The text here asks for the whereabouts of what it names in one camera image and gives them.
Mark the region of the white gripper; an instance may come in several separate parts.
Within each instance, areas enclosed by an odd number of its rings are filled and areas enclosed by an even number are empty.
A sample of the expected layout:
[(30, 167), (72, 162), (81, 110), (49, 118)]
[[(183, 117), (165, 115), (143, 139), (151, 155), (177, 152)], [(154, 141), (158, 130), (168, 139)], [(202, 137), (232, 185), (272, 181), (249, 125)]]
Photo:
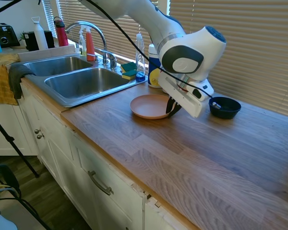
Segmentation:
[(198, 98), (193, 94), (196, 88), (186, 85), (186, 91), (184, 91), (178, 81), (166, 73), (160, 74), (158, 83), (170, 95), (166, 106), (168, 118), (175, 115), (181, 107), (192, 117), (199, 117), (205, 112), (208, 106), (208, 95), (201, 90), (199, 90), (201, 98)]

